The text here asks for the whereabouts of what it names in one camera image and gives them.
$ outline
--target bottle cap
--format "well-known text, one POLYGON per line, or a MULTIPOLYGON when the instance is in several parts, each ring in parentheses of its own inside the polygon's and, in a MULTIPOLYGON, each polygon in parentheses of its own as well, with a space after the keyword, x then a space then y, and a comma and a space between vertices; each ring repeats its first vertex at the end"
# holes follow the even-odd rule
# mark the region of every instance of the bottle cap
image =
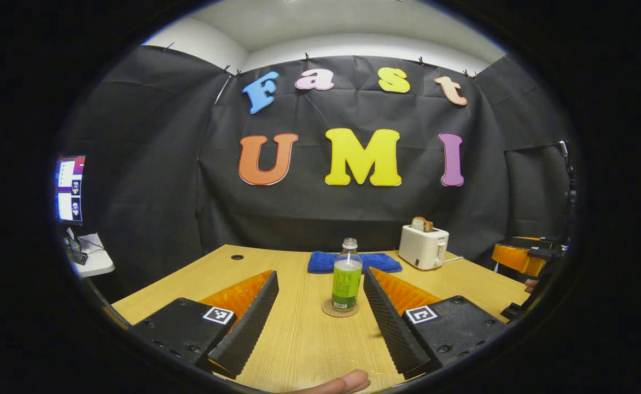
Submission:
POLYGON ((342 247, 344 247, 345 249, 357 249, 357 240, 345 239, 345 242, 343 242, 342 247))

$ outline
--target finger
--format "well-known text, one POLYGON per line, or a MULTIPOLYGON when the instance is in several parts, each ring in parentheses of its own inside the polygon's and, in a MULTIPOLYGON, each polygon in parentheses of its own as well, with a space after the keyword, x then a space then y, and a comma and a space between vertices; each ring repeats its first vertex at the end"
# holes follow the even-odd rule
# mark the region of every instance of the finger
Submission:
POLYGON ((288 394, 344 394, 346 390, 347 383, 341 378, 336 378, 315 387, 290 391, 288 394))
POLYGON ((366 373, 366 371, 363 371, 362 369, 355 369, 349 374, 346 374, 345 376, 341 377, 341 379, 345 381, 347 385, 345 387, 346 391, 350 391, 352 389, 355 389, 355 387, 358 387, 364 384, 367 378, 369 378, 369 374, 366 373))
POLYGON ((365 380, 364 383, 360 384, 357 387, 354 387, 352 390, 346 392, 346 394, 352 394, 353 392, 362 391, 363 389, 366 389, 367 387, 369 387, 370 384, 371 384, 371 381, 369 379, 365 380))

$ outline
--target blue towel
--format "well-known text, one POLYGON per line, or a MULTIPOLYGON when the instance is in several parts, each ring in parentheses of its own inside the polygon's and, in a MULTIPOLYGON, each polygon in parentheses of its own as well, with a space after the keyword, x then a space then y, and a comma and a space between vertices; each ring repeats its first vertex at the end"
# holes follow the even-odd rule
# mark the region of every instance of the blue towel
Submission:
MULTIPOLYGON (((333 272, 333 262, 338 253, 313 252, 308 260, 308 272, 311 274, 328 274, 333 272)), ((360 253, 362 258, 362 273, 366 267, 374 267, 383 272, 399 272, 403 270, 401 264, 386 253, 360 253)))

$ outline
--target white ceiling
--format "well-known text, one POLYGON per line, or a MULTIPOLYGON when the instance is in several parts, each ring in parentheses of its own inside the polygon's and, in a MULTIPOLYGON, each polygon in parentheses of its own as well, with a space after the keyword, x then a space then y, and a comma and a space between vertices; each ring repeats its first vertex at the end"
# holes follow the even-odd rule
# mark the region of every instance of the white ceiling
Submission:
POLYGON ((324 34, 381 33, 451 47, 488 64, 505 54, 488 38, 419 0, 222 0, 190 17, 249 52, 324 34))

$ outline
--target white wall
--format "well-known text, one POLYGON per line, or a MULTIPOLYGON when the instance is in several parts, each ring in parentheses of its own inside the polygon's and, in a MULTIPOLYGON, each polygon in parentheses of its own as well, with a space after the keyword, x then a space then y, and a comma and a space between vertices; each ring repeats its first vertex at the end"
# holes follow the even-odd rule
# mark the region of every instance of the white wall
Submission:
POLYGON ((192 18, 184 18, 153 35, 144 45, 167 47, 195 55, 218 67, 230 65, 228 72, 244 72, 258 67, 310 57, 340 55, 386 56, 418 60, 456 71, 481 72, 488 62, 459 50, 423 40, 383 34, 345 33, 302 38, 272 45, 253 53, 221 31, 192 18))
POLYGON ((248 51, 221 31, 191 18, 178 20, 149 38, 143 45, 157 45, 195 55, 229 72, 242 69, 248 51))
POLYGON ((243 63, 243 71, 275 63, 309 57, 340 55, 385 56, 423 62, 469 74, 481 72, 488 63, 453 48, 413 38, 383 34, 329 34, 279 43, 251 53, 243 63))

